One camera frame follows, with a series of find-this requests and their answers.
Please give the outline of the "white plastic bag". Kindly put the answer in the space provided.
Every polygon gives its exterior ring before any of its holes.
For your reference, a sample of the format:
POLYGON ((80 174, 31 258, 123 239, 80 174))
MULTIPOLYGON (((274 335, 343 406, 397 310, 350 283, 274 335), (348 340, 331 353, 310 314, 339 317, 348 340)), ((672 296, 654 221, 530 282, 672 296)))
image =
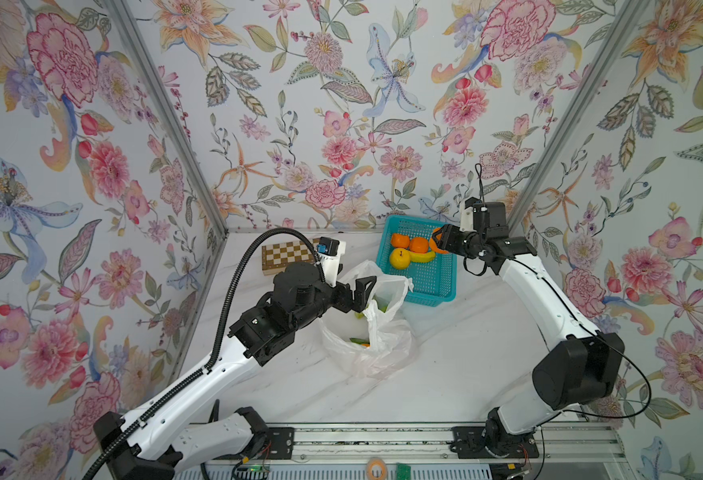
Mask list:
POLYGON ((385 379, 409 366, 419 354, 403 305, 413 282, 385 274, 375 262, 365 260, 343 274, 339 281, 353 285, 357 278, 377 276, 367 309, 361 313, 330 310, 320 320, 322 345, 328 357, 346 374, 358 378, 385 379), (350 338, 368 339, 365 348, 350 338))

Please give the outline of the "yellow apple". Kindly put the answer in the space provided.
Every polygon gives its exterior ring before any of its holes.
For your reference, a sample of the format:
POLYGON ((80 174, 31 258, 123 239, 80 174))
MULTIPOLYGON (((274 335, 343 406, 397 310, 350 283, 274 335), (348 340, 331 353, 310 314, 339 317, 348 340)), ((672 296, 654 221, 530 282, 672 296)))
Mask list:
POLYGON ((411 265, 411 252, 405 248, 395 248, 389 255, 389 265, 395 270, 405 270, 411 265))

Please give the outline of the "orange fruit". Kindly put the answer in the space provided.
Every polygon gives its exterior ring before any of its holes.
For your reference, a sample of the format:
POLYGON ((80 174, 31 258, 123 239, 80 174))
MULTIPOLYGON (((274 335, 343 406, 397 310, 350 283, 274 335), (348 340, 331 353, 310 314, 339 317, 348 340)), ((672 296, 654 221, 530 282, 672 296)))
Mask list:
POLYGON ((413 237, 409 242, 409 251, 418 254, 429 252, 429 240, 423 237, 413 237))
POLYGON ((441 228, 437 227, 429 236, 429 249, 436 254, 449 254, 447 250, 439 247, 439 239, 441 239, 441 228))
POLYGON ((393 246, 393 248, 409 250, 409 245, 411 245, 411 238, 409 238, 409 236, 398 233, 391 235, 391 246, 393 246))

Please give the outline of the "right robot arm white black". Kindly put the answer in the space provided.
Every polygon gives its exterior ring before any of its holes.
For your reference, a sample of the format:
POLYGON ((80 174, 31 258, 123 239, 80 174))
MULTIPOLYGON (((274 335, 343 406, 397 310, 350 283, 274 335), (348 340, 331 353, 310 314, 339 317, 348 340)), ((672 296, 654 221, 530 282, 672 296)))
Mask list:
POLYGON ((507 457, 565 409, 613 393, 625 353, 623 340, 591 324, 547 273, 533 244, 509 234, 501 202, 465 200, 461 222, 439 228, 433 240, 440 250, 481 260, 485 271, 511 286, 547 346, 547 355, 517 393, 489 411, 483 430, 489 454, 507 457))

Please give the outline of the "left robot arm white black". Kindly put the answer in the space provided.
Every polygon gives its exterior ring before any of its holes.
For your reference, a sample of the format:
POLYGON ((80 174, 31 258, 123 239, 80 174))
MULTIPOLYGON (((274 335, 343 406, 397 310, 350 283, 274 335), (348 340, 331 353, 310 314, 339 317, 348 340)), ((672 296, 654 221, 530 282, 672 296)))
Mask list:
POLYGON ((218 352, 139 408, 123 416, 108 412, 97 420, 94 432, 101 454, 84 478, 95 478, 107 468, 114 479, 172 479, 217 457, 259 452, 268 428, 251 407, 212 423, 191 420, 225 389, 291 346, 298 330, 328 310, 365 310, 375 283, 375 276, 367 276, 353 285, 330 285, 312 264, 288 266, 275 276, 273 288, 231 326, 218 352))

